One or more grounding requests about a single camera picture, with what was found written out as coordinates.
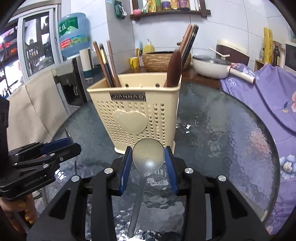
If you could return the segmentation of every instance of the purple tablecloth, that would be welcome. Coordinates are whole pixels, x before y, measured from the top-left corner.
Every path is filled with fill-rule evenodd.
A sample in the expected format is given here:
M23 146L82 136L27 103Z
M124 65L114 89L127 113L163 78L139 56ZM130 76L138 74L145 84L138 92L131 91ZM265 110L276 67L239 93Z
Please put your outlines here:
M253 74L245 65L234 68ZM279 154L281 183L276 205L266 228L277 233L296 205L296 75L280 67L265 65L255 72L256 83L229 75L222 89L249 106L269 129Z

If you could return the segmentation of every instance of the yellow cup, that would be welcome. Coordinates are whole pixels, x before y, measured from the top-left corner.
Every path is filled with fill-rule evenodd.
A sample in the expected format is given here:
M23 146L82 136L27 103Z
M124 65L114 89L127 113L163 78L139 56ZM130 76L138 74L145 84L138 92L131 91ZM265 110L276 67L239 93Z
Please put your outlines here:
M132 69L136 69L136 68L140 67L139 58L138 57L130 58L130 64L131 64Z

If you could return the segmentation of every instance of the silver screw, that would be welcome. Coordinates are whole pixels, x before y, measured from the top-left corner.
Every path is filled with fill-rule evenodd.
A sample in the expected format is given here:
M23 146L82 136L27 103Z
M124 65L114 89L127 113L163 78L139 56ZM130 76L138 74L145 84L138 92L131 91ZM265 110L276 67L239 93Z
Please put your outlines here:
M77 181L79 181L79 176L73 176L73 177L71 177L71 181L72 181L72 182L77 182Z
M111 174L113 172L113 169L111 167L108 167L104 170L104 173Z
M193 173L193 169L190 168L190 167L185 168L185 172L186 172L187 174L191 174L191 173Z
M219 181L221 181L221 182L225 182L225 181L226 181L226 177L223 176L223 175L220 175L220 176L218 177L218 179L219 179Z

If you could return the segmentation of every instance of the wooden counter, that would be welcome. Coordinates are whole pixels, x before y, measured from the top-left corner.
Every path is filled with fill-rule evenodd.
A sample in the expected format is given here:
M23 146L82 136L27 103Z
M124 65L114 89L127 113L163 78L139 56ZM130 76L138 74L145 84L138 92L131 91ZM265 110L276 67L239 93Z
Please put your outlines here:
M131 74L131 73L147 73L151 72L145 67L140 67L137 69L128 69L124 71L122 74ZM182 81L187 82L194 82L197 84L205 85L207 87L221 89L221 82L220 80L207 78L201 76L195 72L192 66L188 67L187 69L183 70L182 72Z

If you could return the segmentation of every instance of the textured glass surface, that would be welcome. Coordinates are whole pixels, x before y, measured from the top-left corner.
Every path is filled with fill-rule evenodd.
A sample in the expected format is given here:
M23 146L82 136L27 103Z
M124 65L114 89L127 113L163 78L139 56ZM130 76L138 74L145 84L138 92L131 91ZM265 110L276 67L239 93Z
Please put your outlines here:
M114 151L93 103L81 107L65 126L82 148L77 158L78 175L95 175L122 156ZM61 128L54 139L64 137ZM175 142L175 156L203 175L225 175L262 220L269 216L279 189L279 158L269 131L244 104L221 91L182 83ZM46 187L48 199L51 200L74 174L74 158L62 163L57 180ZM124 195L112 198L118 240L127 239L139 180L140 175L132 165ZM146 241L180 240L184 207L185 197L172 194L163 165L148 178L136 237ZM86 217L88 239L91 237L90 213L91 196Z

